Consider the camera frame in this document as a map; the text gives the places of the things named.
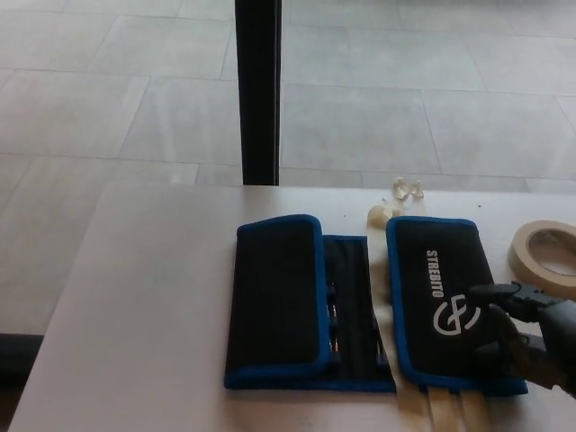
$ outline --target black metal post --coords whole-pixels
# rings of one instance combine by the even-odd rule
[[[236,0],[244,185],[278,185],[282,0]]]

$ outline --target tool roll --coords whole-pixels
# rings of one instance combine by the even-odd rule
[[[365,237],[291,215],[238,229],[224,385],[394,392]]]
[[[386,227],[394,331],[400,369],[418,385],[508,396],[523,380],[478,376],[476,347],[497,340],[466,290],[493,284],[476,225],[470,220],[393,218]]]

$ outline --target beige tape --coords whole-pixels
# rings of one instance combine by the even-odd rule
[[[537,243],[553,242],[576,255],[576,227],[553,220],[537,220],[516,231],[508,251],[508,264],[516,278],[542,288],[550,295],[576,301],[576,276],[552,271],[533,257],[530,248]]]
[[[460,391],[460,402],[467,432],[492,430],[488,401],[479,391]]]
[[[430,400],[430,412],[432,412],[432,422],[435,432],[456,432],[458,423],[456,422],[457,407],[450,391],[428,387],[428,398]]]

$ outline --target gray floor tile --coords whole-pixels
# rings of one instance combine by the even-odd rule
[[[556,96],[558,103],[562,107],[564,114],[568,118],[568,121],[571,123],[572,127],[576,131],[576,97],[561,97]]]
[[[239,164],[237,83],[153,78],[121,156]]]
[[[68,0],[2,0],[0,9],[60,12]]]
[[[196,164],[121,160],[118,163],[114,180],[169,185],[193,185],[197,173],[198,166]]]
[[[176,16],[182,0],[69,0],[66,12]]]
[[[417,31],[350,30],[356,86],[482,90],[462,37]]]
[[[0,329],[42,334],[115,161],[35,159],[0,216]]]
[[[282,68],[286,83],[352,85],[347,30],[286,26]]]
[[[228,47],[226,48],[226,57],[224,58],[224,66],[222,67],[222,74],[220,79],[226,81],[233,81],[238,79],[238,57],[236,46],[236,29],[234,26],[230,29],[230,36]]]
[[[115,158],[147,82],[18,71],[0,92],[0,151]]]
[[[576,178],[576,136],[553,96],[424,92],[445,174]]]
[[[280,186],[362,187],[356,171],[280,168]]]
[[[242,186],[242,166],[200,165],[197,185]]]
[[[24,156],[0,155],[0,214],[29,163]]]
[[[231,21],[234,19],[234,0],[184,0],[178,16]]]
[[[530,192],[543,194],[576,194],[576,181],[547,178],[527,178]]]
[[[0,68],[85,70],[110,15],[0,12]]]
[[[121,16],[91,70],[114,74],[218,79],[230,24]]]
[[[10,69],[0,69],[0,90],[2,90],[2,87],[8,82],[13,73],[14,71]]]
[[[365,188],[391,189],[394,180],[403,177],[409,183],[422,182],[428,191],[473,191],[473,192],[527,192],[523,178],[487,177],[478,175],[431,175],[403,173],[362,173]]]
[[[576,40],[487,34],[467,40],[488,90],[576,95]]]
[[[292,23],[401,29],[395,0],[292,0]]]
[[[286,85],[282,166],[439,172],[420,92]]]
[[[498,0],[400,0],[405,29],[510,33]]]
[[[576,38],[574,2],[502,2],[500,9],[514,33],[526,36]]]

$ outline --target white table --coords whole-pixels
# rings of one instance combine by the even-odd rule
[[[401,430],[394,395],[226,393],[238,225],[289,214],[325,233],[364,234],[387,191],[113,184],[54,312],[12,432]],[[526,221],[576,222],[571,198],[428,193],[428,214],[477,222],[497,281]],[[495,430],[574,430],[576,400],[530,387],[491,400]]]

